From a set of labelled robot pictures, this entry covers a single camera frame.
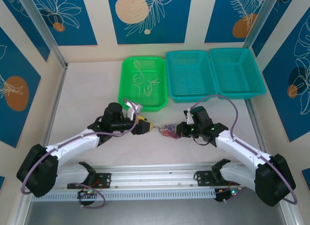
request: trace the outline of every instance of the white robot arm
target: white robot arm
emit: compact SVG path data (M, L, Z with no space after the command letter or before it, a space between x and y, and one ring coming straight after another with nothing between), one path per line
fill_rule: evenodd
M206 144L223 149L236 157L244 166L223 159L212 167L212 177L218 184L235 182L256 192L269 206L274 206L290 193L272 164L294 189L296 184L284 157L261 152L232 134L221 123L214 124L204 107L184 111L187 122L177 125L176 133L182 137L202 137Z
M80 182L87 185L93 184L95 170L87 163L80 162L73 166L63 165L74 156L102 145L114 136L114 131L121 132L118 133L118 136L128 132L133 134L147 133L152 128L151 124L142 117L136 118L132 107L135 106L138 114L142 106L133 103L127 103L127 105L129 106L127 117L124 117L123 108L120 104L110 103L105 109L104 115L97 118L82 133L55 145L33 146L22 163L16 175L17 178L23 182L38 160L51 152L35 168L35 171L30 173L26 183L27 188L36 197L45 195L55 186Z

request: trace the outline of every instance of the green basket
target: green basket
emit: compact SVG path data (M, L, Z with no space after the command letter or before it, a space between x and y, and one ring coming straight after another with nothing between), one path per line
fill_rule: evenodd
M150 87L150 81L155 80L159 83L152 83ZM122 65L118 101L124 109L128 109L123 98L142 105L143 112L156 112L164 108L168 103L165 60L153 56L125 59Z

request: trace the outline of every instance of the floor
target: floor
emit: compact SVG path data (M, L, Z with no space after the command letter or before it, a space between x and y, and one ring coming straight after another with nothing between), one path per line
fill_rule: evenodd
M69 64L49 144L79 134L103 114L110 102L117 102L122 62ZM239 120L234 133L258 148L255 132L244 100L234 100ZM183 110L191 103L174 103L159 112L142 113L155 125L179 124L186 121ZM235 111L225 100L212 98L202 104L213 122L227 127L233 124ZM223 158L235 160L229 153L211 145L199 146L189 138L175 140L162 136L157 129L150 133L112 138L102 146L71 159L69 163L86 161L92 166L145 165L216 162Z

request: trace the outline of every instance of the teal basket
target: teal basket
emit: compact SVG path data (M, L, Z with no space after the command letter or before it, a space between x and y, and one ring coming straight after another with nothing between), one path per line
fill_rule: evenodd
M220 95L230 99L250 99L266 93L262 76L249 49L212 49L210 57Z
M207 52L172 51L166 54L168 89L174 102L197 102L218 94Z

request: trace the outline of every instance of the orange circle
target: orange circle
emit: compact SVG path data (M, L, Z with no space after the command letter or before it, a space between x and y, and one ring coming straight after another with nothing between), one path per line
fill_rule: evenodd
M297 96L297 93L298 93L298 90L297 90L297 87L295 85L290 85L287 89L287 95L294 99L296 96Z
M250 28L252 27L255 19L257 17L257 14L250 14L247 15L247 17L243 17L240 20L238 20L232 29L232 34L236 38L245 38L248 35L248 32L250 31Z
M22 88L18 90L19 93L16 93L12 91L12 87L16 90L20 87ZM5 93L5 100L8 106L17 112L23 111L29 100L29 89L26 81L19 76L12 76L5 82L4 89L9 90Z
M64 25L59 23L59 22L55 22L53 24L53 28L58 31L58 32L63 32L64 31Z

